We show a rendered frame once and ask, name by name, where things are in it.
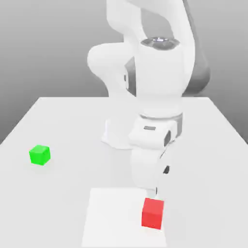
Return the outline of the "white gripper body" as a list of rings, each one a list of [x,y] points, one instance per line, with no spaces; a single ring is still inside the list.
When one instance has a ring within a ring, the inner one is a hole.
[[[134,146],[131,151],[130,165],[135,185],[143,189],[155,189],[164,172],[169,171],[171,141],[161,150]]]

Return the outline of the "small red cube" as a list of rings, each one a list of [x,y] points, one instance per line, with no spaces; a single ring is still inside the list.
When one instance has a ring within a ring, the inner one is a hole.
[[[143,227],[160,230],[162,226],[163,209],[164,201],[145,198],[141,215],[141,225]]]

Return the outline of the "small green cube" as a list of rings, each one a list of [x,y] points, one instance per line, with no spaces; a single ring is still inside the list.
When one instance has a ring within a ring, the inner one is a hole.
[[[31,163],[36,165],[45,165],[51,158],[50,148],[48,146],[36,145],[29,151]]]

